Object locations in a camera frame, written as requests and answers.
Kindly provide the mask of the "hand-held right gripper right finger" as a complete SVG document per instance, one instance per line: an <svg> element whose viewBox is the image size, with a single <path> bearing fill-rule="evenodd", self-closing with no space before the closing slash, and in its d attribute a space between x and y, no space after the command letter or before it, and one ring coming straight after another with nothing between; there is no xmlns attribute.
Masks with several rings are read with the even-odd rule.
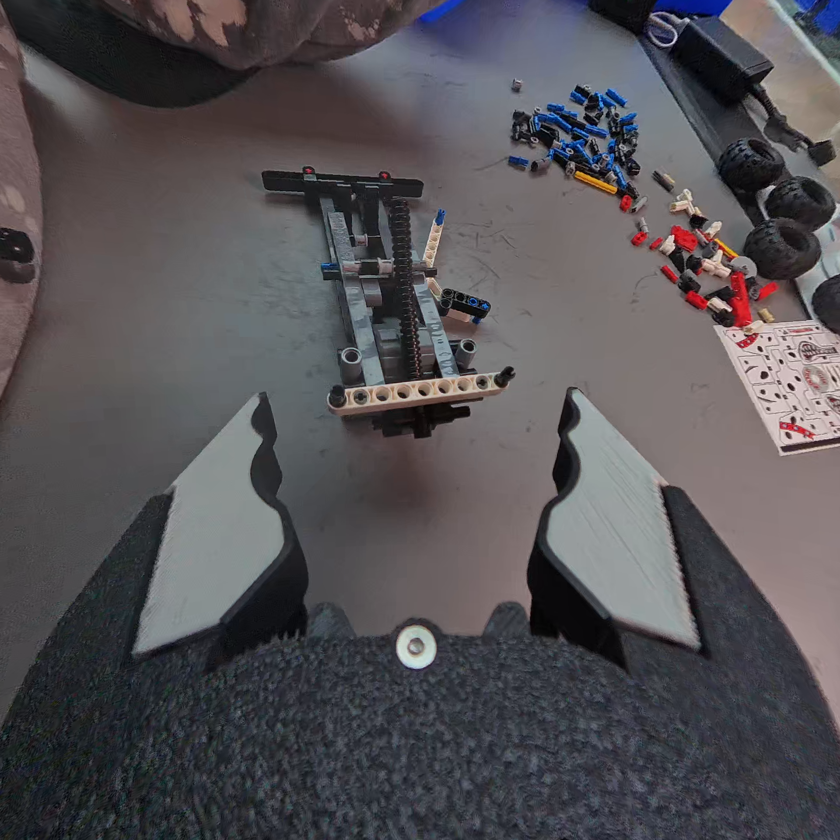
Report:
<svg viewBox="0 0 840 840"><path fill-rule="evenodd" d="M700 653L665 480L578 388L558 434L528 561L532 631L595 654L622 654L623 634Z"/></svg>

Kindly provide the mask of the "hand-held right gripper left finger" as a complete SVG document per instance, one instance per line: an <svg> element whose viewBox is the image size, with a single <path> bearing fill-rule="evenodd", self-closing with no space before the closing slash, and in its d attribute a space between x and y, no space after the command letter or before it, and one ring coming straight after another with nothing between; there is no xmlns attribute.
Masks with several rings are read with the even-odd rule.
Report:
<svg viewBox="0 0 840 840"><path fill-rule="evenodd" d="M173 481L134 632L147 659L203 637L223 657L306 630L308 567L287 508L265 392Z"/></svg>

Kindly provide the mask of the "grey black toy truck chassis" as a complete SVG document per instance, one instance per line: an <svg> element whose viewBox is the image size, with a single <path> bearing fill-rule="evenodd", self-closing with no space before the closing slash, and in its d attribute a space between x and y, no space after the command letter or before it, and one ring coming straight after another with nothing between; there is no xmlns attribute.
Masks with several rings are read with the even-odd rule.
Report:
<svg viewBox="0 0 840 840"><path fill-rule="evenodd" d="M332 415L368 418L385 438L429 438L470 416L470 406L506 392L507 365L480 372L475 339L451 338L427 287L424 249L413 242L410 200L424 182L376 175L264 170L267 193L297 196L321 217L329 258L322 278L335 289L345 331L337 350Z"/></svg>

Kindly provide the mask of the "black angled toy beam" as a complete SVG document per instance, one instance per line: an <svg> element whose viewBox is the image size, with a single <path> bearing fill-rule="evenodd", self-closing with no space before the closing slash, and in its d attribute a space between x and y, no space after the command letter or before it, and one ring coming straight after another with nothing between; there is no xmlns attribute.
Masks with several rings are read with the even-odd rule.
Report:
<svg viewBox="0 0 840 840"><path fill-rule="evenodd" d="M482 311L480 308L472 308L466 303L466 298L474 297L468 293L443 288L437 297L437 308L441 318L450 318L462 322L481 323L490 314L490 310Z"/></svg>

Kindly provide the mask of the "white angled toy beam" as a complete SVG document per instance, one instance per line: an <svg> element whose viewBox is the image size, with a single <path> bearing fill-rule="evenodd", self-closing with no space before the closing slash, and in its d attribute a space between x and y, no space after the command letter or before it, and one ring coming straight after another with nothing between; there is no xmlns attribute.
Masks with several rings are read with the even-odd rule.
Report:
<svg viewBox="0 0 840 840"><path fill-rule="evenodd" d="M425 275L426 281L427 281L427 287L431 291L437 306L438 306L437 300L438 300L438 296L440 294L440 291L443 288L448 288L448 287L440 286L437 279L436 279L436 276L433 276L433 273L434 273L433 270L435 269L435 262L436 262L438 247L439 247L439 244L440 244L440 239L442 237L444 226L445 226L445 224L442 227L438 227L434 224L434 221L433 221L433 223L430 227L429 233L428 233L427 242L426 242L425 249L424 249L424 254L423 254L423 261L425 262L426 267L427 267L426 275Z"/></svg>

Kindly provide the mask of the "person's left forearm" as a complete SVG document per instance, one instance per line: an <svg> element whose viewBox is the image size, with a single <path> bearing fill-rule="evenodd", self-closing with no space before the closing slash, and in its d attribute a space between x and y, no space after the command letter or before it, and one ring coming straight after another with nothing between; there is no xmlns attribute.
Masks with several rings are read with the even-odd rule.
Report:
<svg viewBox="0 0 840 840"><path fill-rule="evenodd" d="M245 71L355 55L440 6L436 1L104 1L171 46Z"/></svg>

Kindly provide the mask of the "black forearm rest pad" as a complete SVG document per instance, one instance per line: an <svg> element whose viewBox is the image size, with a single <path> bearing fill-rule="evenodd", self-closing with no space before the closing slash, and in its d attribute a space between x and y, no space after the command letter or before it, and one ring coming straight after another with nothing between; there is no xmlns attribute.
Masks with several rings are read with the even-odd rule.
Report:
<svg viewBox="0 0 840 840"><path fill-rule="evenodd" d="M144 32L104 2L9 1L16 36L59 67L127 102L182 109L236 89L256 70L231 70Z"/></svg>

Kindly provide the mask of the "grey desk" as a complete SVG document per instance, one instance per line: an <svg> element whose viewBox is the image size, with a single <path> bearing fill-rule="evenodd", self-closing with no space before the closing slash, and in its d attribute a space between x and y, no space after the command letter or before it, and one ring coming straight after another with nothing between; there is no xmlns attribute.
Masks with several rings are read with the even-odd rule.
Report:
<svg viewBox="0 0 840 840"><path fill-rule="evenodd" d="M339 604L362 635L413 616L478 634L499 602L528 606L569 386L690 496L838 713L838 450L776 453L708 315L629 243L617 201L507 163L513 109L614 87L641 123L651 228L670 220L656 169L742 242L741 207L633 36L580 3L464 3L160 111L25 56L44 268L2 404L3 716L145 502L258 392L309 604ZM303 165L424 181L413 227L446 210L441 276L491 301L476 361L514 366L508 394L425 440L327 412L343 324L322 223L259 177Z"/></svg>

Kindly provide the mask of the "white sticker sheet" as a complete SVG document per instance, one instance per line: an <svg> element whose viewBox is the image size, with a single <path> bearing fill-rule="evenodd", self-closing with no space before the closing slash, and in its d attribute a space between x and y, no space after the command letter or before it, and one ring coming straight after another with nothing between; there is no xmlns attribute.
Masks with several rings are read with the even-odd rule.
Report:
<svg viewBox="0 0 840 840"><path fill-rule="evenodd" d="M817 320L714 327L781 456L839 446L839 338Z"/></svg>

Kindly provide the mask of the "pile of red white pieces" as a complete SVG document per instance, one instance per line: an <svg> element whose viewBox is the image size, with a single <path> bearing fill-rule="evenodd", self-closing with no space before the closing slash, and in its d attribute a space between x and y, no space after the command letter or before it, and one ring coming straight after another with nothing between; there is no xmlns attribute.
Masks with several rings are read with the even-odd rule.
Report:
<svg viewBox="0 0 840 840"><path fill-rule="evenodd" d="M645 196L632 192L621 197L621 210L635 216L631 244L646 247L661 258L659 272L683 301L705 312L718 327L741 330L745 335L775 323L771 310L759 303L777 291L776 283L759 282L754 263L721 240L721 222L711 221L701 212L690 189L681 190L670 202L669 212L685 215L685 219L673 224L666 234L652 231L643 216L647 204Z"/></svg>

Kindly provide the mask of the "black clip-on microphone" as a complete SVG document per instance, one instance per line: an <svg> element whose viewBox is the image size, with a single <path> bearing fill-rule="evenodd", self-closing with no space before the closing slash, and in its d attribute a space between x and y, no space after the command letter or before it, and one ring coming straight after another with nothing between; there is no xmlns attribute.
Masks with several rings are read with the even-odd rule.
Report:
<svg viewBox="0 0 840 840"><path fill-rule="evenodd" d="M1 227L1 279L25 285L35 277L35 249L26 232Z"/></svg>

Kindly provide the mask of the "person's grey hoodie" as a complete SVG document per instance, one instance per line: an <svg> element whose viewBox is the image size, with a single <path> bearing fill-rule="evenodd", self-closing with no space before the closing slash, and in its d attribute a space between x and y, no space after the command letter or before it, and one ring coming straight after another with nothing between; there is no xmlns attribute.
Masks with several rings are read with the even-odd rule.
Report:
<svg viewBox="0 0 840 840"><path fill-rule="evenodd" d="M25 63L1 10L1 227L26 232L35 249L35 277L25 285L1 279L1 392L5 392L33 318L43 246L41 171L24 102Z"/></svg>

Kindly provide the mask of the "black power adapter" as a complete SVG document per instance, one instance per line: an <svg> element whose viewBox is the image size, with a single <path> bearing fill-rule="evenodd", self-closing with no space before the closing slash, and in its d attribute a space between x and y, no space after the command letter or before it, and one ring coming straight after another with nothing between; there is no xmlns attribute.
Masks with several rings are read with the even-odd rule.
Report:
<svg viewBox="0 0 840 840"><path fill-rule="evenodd" d="M774 63L719 17L691 19L670 55L721 101L740 102L774 69Z"/></svg>

